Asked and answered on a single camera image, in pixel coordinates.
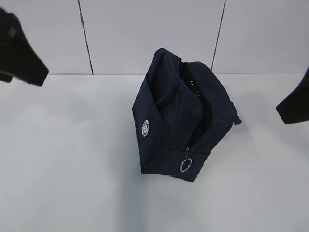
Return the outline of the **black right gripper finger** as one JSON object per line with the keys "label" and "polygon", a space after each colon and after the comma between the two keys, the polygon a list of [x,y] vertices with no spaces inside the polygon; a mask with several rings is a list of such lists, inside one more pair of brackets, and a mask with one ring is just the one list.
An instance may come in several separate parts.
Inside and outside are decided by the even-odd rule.
{"label": "black right gripper finger", "polygon": [[309,120],[309,71],[299,85],[277,107],[284,124],[295,124]]}

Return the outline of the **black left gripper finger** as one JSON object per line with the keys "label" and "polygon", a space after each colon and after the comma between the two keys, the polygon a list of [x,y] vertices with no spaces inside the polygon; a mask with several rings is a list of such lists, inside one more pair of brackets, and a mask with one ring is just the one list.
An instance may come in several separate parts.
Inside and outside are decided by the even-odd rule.
{"label": "black left gripper finger", "polygon": [[30,46],[19,19],[0,9],[0,80],[42,86],[49,70]]}

